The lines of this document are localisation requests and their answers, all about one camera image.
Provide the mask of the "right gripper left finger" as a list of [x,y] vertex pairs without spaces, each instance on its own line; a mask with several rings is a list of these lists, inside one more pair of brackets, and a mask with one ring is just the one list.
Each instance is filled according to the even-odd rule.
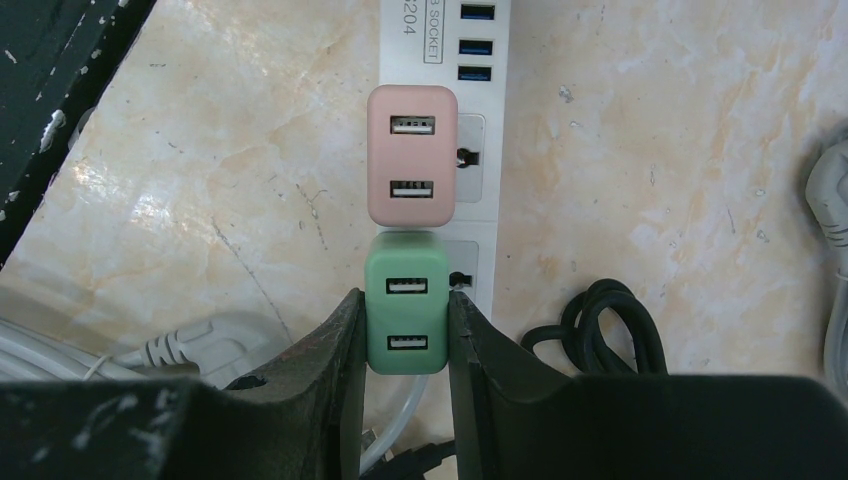
[[188,377],[1,387],[5,479],[355,479],[364,295],[219,390]]

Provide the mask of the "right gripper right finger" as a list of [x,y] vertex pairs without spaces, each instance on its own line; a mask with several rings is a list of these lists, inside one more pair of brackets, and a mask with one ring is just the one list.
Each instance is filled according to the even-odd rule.
[[843,479],[847,410],[803,377],[566,376],[448,304],[462,479]]

